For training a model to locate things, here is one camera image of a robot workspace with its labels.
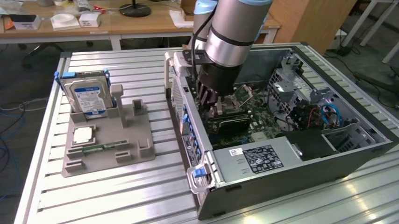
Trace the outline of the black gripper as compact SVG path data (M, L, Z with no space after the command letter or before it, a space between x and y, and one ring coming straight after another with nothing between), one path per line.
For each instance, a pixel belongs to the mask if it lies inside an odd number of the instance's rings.
M196 86L204 86L220 96L231 95L234 84L243 66L224 67L216 63L206 63L199 70Z

